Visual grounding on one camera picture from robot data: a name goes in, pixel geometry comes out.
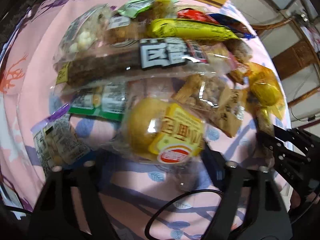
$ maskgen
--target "snack package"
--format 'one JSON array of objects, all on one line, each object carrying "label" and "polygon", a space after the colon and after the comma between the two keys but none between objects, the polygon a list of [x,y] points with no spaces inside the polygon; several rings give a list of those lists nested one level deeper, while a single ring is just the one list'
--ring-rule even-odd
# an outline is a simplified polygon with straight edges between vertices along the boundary
[{"label": "snack package", "polygon": [[228,75],[234,82],[244,85],[244,77],[249,76],[250,73],[249,65],[237,62],[237,69],[230,71]]},{"label": "snack package", "polygon": [[181,164],[203,149],[204,121],[177,103],[146,97],[132,100],[114,148],[154,164]]},{"label": "snack package", "polygon": [[227,136],[233,137],[239,130],[244,119],[247,90],[231,89],[231,95],[207,117]]},{"label": "snack package", "polygon": [[191,5],[191,4],[175,5],[175,10],[177,12],[181,11],[181,10],[185,10],[185,9],[191,9],[191,10],[199,11],[199,12],[202,12],[204,14],[208,14],[209,13],[209,10],[205,6]]},{"label": "snack package", "polygon": [[90,148],[70,132],[66,104],[50,117],[36,124],[31,132],[41,166],[47,176],[54,166],[72,165],[90,152]]},{"label": "snack package", "polygon": [[69,113],[121,121],[126,92],[126,83],[111,83],[104,87],[80,90],[72,100]]},{"label": "snack package", "polygon": [[252,58],[252,49],[243,40],[230,39],[225,41],[224,45],[242,64],[247,64]]},{"label": "snack package", "polygon": [[154,1],[156,0],[129,0],[123,6],[121,6],[117,12],[122,16],[127,16],[130,18],[135,18],[139,13],[149,10]]},{"label": "snack package", "polygon": [[219,55],[217,48],[207,48],[207,57],[196,42],[180,38],[142,39],[99,47],[84,53],[82,58],[59,63],[54,93],[61,96],[111,82],[148,77],[223,75],[234,66],[227,56]]},{"label": "snack package", "polygon": [[282,120],[285,111],[284,97],[275,74],[259,64],[249,62],[252,73],[249,75],[251,92],[260,104],[268,107],[269,111]]},{"label": "snack package", "polygon": [[212,112],[230,95],[230,88],[220,78],[195,74],[187,77],[186,83],[172,98],[190,108]]},{"label": "snack package", "polygon": [[215,19],[213,19],[209,15],[206,15],[203,12],[193,10],[190,8],[178,11],[178,18],[219,24]]},{"label": "snack package", "polygon": [[[258,126],[260,131],[264,131],[271,136],[275,136],[275,131],[273,127],[273,123],[271,121],[270,113],[268,112],[267,107],[263,107],[258,104],[255,107],[256,115],[258,119]],[[269,168],[274,166],[275,159],[273,156],[273,151],[267,147],[262,148],[263,153],[265,154],[265,160]]]},{"label": "snack package", "polygon": [[224,41],[238,39],[227,27],[188,19],[156,19],[148,27],[153,38],[179,37],[183,39],[212,39]]},{"label": "snack package", "polygon": [[209,16],[218,21],[221,25],[228,26],[239,38],[252,39],[256,37],[249,32],[248,28],[243,23],[236,19],[220,13],[212,13],[209,14]]},{"label": "snack package", "polygon": [[67,29],[53,61],[73,60],[78,53],[86,51],[95,42],[104,40],[112,11],[108,4],[96,5],[75,19]]}]

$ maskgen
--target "yellow cake package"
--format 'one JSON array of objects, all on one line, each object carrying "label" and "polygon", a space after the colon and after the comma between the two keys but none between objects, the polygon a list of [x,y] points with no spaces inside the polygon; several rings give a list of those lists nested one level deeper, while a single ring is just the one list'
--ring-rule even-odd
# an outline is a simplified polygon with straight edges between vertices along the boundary
[{"label": "yellow cake package", "polygon": [[275,74],[269,68],[249,62],[249,85],[260,104],[282,120],[285,111],[284,97]]},{"label": "yellow cake package", "polygon": [[173,101],[134,100],[122,122],[116,150],[153,164],[181,164],[199,155],[205,123],[197,113]]},{"label": "yellow cake package", "polygon": [[228,27],[189,19],[156,19],[148,27],[152,38],[179,37],[183,39],[239,39]]}]

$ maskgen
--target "blue leaf pattern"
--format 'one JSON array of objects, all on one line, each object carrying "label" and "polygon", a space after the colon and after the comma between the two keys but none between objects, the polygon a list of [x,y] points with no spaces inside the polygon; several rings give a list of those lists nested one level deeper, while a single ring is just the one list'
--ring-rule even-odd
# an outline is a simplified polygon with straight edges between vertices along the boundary
[{"label": "blue leaf pattern", "polygon": [[220,134],[219,134],[219,131],[213,127],[209,127],[207,129],[207,132],[206,132],[206,137],[209,139],[209,140],[212,140],[212,141],[216,141],[219,139],[220,137]]},{"label": "blue leaf pattern", "polygon": [[185,222],[185,221],[175,221],[175,222],[171,222],[171,223],[167,224],[168,228],[176,229],[176,230],[181,229],[181,228],[187,228],[189,226],[190,226],[190,223]]},{"label": "blue leaf pattern", "polygon": [[93,128],[94,119],[84,118],[76,126],[77,136],[80,138],[87,138]]},{"label": "blue leaf pattern", "polygon": [[206,169],[199,172],[198,180],[196,181],[196,189],[206,189],[211,185],[211,179]]},{"label": "blue leaf pattern", "polygon": [[181,237],[183,236],[183,231],[181,231],[181,230],[171,230],[170,236],[173,239],[181,239]]},{"label": "blue leaf pattern", "polygon": [[184,201],[183,199],[176,201],[175,203],[173,203],[173,205],[178,209],[192,208],[192,206],[188,202]]},{"label": "blue leaf pattern", "polygon": [[276,126],[283,128],[283,124],[279,118],[276,117]]},{"label": "blue leaf pattern", "polygon": [[164,173],[158,171],[148,172],[148,177],[156,182],[164,181]]}]

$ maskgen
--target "gold candy wrapper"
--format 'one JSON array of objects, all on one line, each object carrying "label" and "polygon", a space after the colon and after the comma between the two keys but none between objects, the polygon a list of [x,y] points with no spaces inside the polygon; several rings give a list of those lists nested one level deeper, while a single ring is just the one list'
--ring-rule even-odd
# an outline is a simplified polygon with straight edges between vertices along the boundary
[{"label": "gold candy wrapper", "polygon": [[193,40],[225,41],[239,39],[225,26],[188,19],[156,19],[149,25],[148,35],[152,38],[180,37]]},{"label": "gold candy wrapper", "polygon": [[271,69],[259,64],[249,62],[252,73],[249,75],[251,92],[256,96],[262,106],[268,107],[271,113],[282,120],[285,111],[284,98]]}]

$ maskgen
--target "pink bedsheet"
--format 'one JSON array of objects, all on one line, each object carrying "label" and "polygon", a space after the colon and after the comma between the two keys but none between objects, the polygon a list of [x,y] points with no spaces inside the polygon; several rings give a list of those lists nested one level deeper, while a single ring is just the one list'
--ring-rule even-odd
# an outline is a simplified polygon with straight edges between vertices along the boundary
[{"label": "pink bedsheet", "polygon": [[[5,70],[0,84],[0,164],[5,180],[18,192],[26,209],[32,210],[45,181],[30,128],[62,104],[59,98],[52,95],[57,76],[52,67],[53,54],[69,24],[79,15],[96,4],[108,3],[116,9],[126,1],[47,0],[41,4],[33,18],[26,15],[6,51],[1,65],[1,69]],[[192,0],[180,2],[204,5],[212,12],[236,18],[254,33],[229,0],[221,9]],[[253,49],[251,61],[276,73],[260,39],[251,39],[247,43]],[[283,120],[275,116],[272,118],[277,126],[284,129],[291,127],[288,108]],[[79,117],[71,117],[70,122],[79,137],[90,144],[110,140],[119,126],[116,122]],[[228,138],[222,131],[208,125],[206,139],[210,147],[222,152],[226,159],[249,167],[263,164],[263,160],[253,154],[255,133],[254,121],[246,113],[234,138]],[[160,167],[133,163],[116,155],[112,160],[116,165],[105,167],[101,199],[112,217],[113,225],[119,230],[119,234],[125,236],[124,239],[144,239],[144,226],[151,215],[182,192],[171,175]],[[195,189],[214,188],[201,163],[199,170]],[[280,187],[284,186],[285,181],[281,176],[276,176],[275,180]],[[164,212],[151,232],[160,239],[199,239],[212,219],[219,201],[220,198],[212,193],[190,196],[175,203],[175,212]],[[238,209],[234,227],[242,223],[244,213],[243,203]]]}]

